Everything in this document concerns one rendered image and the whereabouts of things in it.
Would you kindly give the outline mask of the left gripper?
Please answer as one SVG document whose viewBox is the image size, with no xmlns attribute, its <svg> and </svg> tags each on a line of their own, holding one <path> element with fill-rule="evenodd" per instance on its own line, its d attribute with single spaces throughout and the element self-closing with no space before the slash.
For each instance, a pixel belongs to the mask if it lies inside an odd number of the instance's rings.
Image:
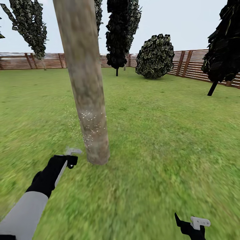
<svg viewBox="0 0 240 240">
<path fill-rule="evenodd" d="M 78 156 L 72 156 L 72 155 L 66 155 L 66 156 L 67 156 L 68 159 L 69 159 L 68 165 L 70 165 L 70 166 L 76 165 L 77 160 L 78 160 Z"/>
</svg>

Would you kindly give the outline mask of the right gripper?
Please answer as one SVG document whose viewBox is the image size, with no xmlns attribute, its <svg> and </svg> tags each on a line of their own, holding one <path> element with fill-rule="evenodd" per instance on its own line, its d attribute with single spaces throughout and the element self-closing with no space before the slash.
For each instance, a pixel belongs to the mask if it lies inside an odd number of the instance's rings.
<svg viewBox="0 0 240 240">
<path fill-rule="evenodd" d="M 179 226 L 181 229 L 181 232 L 183 234 L 189 235 L 191 240 L 198 240 L 199 238 L 204 239 L 205 238 L 205 227 L 203 225 L 200 225 L 200 230 L 195 230 L 190 222 L 184 222 L 180 221 L 179 217 L 175 213 L 175 218 L 176 218 L 176 224 Z"/>
</svg>

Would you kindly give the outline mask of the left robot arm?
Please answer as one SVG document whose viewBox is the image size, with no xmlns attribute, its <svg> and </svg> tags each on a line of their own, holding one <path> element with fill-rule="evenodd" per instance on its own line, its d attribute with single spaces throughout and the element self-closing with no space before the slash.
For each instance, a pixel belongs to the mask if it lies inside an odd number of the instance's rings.
<svg viewBox="0 0 240 240">
<path fill-rule="evenodd" d="M 54 155 L 17 204 L 0 221 L 0 240 L 32 240 L 44 208 L 67 165 L 74 166 L 81 149 L 68 148 L 66 154 Z"/>
</svg>

